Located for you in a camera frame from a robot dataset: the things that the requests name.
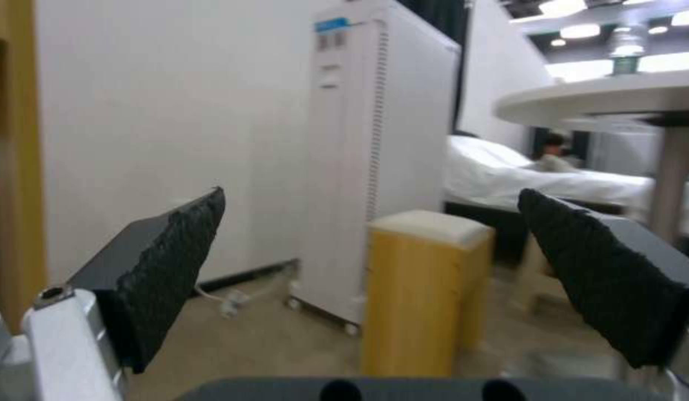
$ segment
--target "round table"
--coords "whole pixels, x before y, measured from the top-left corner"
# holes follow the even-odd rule
[[[505,96],[500,119],[552,129],[648,130],[663,127],[648,224],[673,243],[689,174],[689,71],[612,76]]]

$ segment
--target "beige carpet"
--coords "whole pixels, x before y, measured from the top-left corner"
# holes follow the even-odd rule
[[[267,280],[238,288],[254,291]],[[461,376],[498,375],[511,361],[525,360],[536,350],[612,353],[565,302],[538,302],[533,316],[510,310],[511,280],[512,271],[496,269],[485,339],[479,351],[459,358]],[[128,398],[173,399],[194,386],[229,376],[356,375],[359,338],[347,336],[341,325],[325,317],[289,310],[285,299],[283,282],[232,320],[220,317],[217,302],[189,300],[146,373],[132,376]]]

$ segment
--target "white tabletop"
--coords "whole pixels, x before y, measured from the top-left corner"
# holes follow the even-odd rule
[[[689,71],[612,76],[556,84],[505,96],[500,119],[523,125],[577,130],[623,130],[593,114],[689,111]],[[639,129],[643,125],[627,125]]]

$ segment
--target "table leg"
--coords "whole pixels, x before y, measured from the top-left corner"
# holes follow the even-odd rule
[[[683,190],[689,175],[689,127],[669,127],[663,133],[650,229],[664,241],[675,243],[683,208]]]

